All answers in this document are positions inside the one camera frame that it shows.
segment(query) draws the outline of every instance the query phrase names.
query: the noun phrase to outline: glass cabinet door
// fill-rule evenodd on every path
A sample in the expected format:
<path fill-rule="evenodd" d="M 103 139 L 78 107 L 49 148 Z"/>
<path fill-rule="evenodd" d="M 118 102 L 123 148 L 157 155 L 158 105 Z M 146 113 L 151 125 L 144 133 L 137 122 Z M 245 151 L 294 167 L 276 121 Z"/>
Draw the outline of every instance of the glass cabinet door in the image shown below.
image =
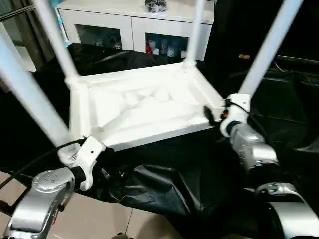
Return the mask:
<path fill-rule="evenodd" d="M 132 17 L 134 50 L 184 58 L 192 27 L 191 22 Z M 201 24 L 197 60 L 204 60 L 211 27 Z"/>
<path fill-rule="evenodd" d="M 82 43 L 133 50 L 129 16 L 59 10 L 70 44 Z"/>

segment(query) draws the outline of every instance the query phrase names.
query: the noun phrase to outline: wire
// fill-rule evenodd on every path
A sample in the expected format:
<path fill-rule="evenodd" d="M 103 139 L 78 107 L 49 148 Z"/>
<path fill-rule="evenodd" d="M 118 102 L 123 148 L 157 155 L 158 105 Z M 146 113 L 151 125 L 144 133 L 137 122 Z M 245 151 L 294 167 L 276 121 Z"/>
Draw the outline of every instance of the wire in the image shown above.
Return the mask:
<path fill-rule="evenodd" d="M 256 119 L 256 117 L 254 115 L 251 114 L 251 112 L 247 111 L 245 108 L 243 108 L 241 105 L 235 103 L 235 102 L 229 102 L 229 104 L 231 105 L 235 105 L 239 108 L 241 108 L 244 112 L 246 112 L 249 117 L 251 118 L 251 120 L 254 122 L 254 124 L 257 126 L 257 128 L 259 129 L 259 131 L 261 132 L 261 134 L 265 137 L 267 143 L 274 148 L 274 145 L 272 143 L 272 141 L 270 140 L 269 136 L 267 135 L 266 131 L 264 130 L 264 128 L 261 126 L 261 124 L 258 122 L 258 120 Z"/>
<path fill-rule="evenodd" d="M 26 170 L 28 167 L 30 167 L 31 165 L 33 165 L 34 163 L 36 163 L 37 161 L 43 159 L 44 157 L 52 154 L 52 153 L 55 153 L 57 151 L 59 151 L 60 149 L 62 148 L 65 148 L 67 146 L 70 146 L 72 144 L 75 144 L 75 143 L 79 143 L 79 144 L 82 144 L 83 142 L 85 141 L 85 139 L 78 139 L 76 141 L 72 141 L 72 142 L 69 142 L 69 143 L 66 143 L 66 144 L 63 144 L 57 148 L 54 148 L 52 149 L 51 151 L 48 151 L 46 152 L 45 154 L 41 155 L 40 157 L 37 157 L 36 159 L 32 160 L 31 162 L 29 162 L 27 165 L 25 165 L 24 167 L 22 167 L 20 170 L 16 171 L 14 174 L 12 174 L 10 177 L 8 177 L 3 183 L 0 184 L 0 190 L 5 186 L 7 185 L 12 179 L 14 179 L 16 176 L 18 176 L 19 174 L 21 174 L 24 170 Z"/>
<path fill-rule="evenodd" d="M 275 66 L 281 71 L 281 72 L 285 72 L 278 64 L 276 61 L 274 61 Z"/>

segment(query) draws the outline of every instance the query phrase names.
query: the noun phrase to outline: black fabric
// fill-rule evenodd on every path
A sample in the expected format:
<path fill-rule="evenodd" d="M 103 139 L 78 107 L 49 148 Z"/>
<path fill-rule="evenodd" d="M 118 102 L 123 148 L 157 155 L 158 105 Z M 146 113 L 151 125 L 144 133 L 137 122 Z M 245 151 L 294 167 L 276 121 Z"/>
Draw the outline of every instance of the black fabric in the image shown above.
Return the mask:
<path fill-rule="evenodd" d="M 81 75 L 178 61 L 132 51 L 101 61 L 119 51 L 80 44 L 72 44 L 69 51 Z M 198 68 L 215 83 L 210 67 L 199 62 Z M 68 124 L 69 90 L 56 59 L 35 72 L 34 77 Z M 230 77 L 228 86 L 219 84 L 218 90 L 227 96 L 242 78 L 240 74 Z M 318 101 L 313 87 L 317 86 L 305 84 L 300 74 L 270 72 L 252 100 L 252 111 L 275 142 L 283 173 L 289 174 L 318 214 L 318 191 L 313 187 L 319 180 L 318 154 L 311 149 L 296 151 L 300 145 L 313 143 L 309 140 L 305 144 L 309 135 L 316 135 L 316 130 L 310 128 L 316 115 L 310 115 L 310 109 L 305 107 L 315 106 Z M 15 171 L 53 147 L 12 93 L 0 96 L 0 110 L 0 132 L 5 138 L 1 143 L 2 171 Z M 219 129 L 210 129 L 106 152 L 94 167 L 93 188 L 79 193 L 163 214 L 186 239 L 220 238 L 229 232 L 256 237 L 256 202 L 243 189 L 244 172 L 237 155 L 222 139 Z M 30 183 L 31 176 L 61 166 L 57 156 L 49 157 L 29 168 L 19 180 Z"/>

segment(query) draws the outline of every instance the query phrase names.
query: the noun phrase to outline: tile floor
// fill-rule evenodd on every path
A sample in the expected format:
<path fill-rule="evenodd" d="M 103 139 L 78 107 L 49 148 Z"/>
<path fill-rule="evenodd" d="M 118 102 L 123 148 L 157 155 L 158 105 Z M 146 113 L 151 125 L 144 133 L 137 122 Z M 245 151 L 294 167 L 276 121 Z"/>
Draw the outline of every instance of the tile floor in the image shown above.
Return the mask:
<path fill-rule="evenodd" d="M 8 177 L 0 172 L 0 182 Z M 12 204 L 25 187 L 11 181 L 0 193 L 0 200 Z M 0 235 L 10 217 L 0 213 Z M 134 239 L 182 239 L 179 233 L 158 214 L 105 203 L 74 194 L 64 212 L 59 213 L 48 239 L 109 239 L 118 232 Z M 224 239 L 243 239 L 230 235 Z"/>

